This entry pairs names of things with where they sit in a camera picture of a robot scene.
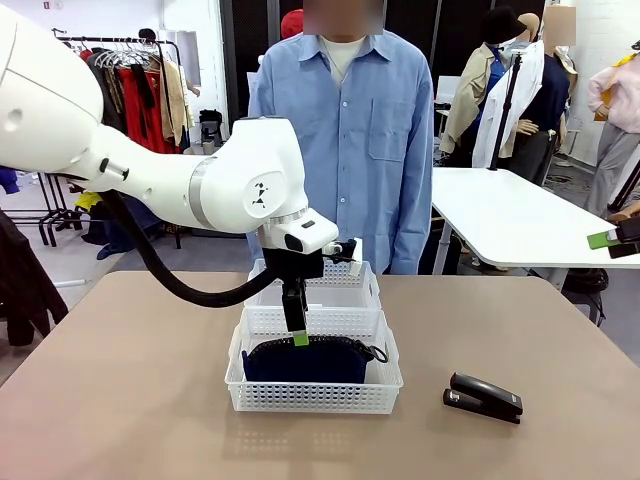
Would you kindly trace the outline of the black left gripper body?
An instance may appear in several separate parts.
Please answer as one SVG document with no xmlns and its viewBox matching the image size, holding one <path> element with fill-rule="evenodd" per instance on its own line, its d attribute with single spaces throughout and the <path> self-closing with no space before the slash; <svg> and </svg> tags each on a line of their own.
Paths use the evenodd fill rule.
<svg viewBox="0 0 640 480">
<path fill-rule="evenodd" d="M 320 251 L 303 254 L 283 249 L 264 249 L 266 271 L 287 290 L 302 289 L 306 280 L 323 277 L 323 257 Z"/>
</svg>

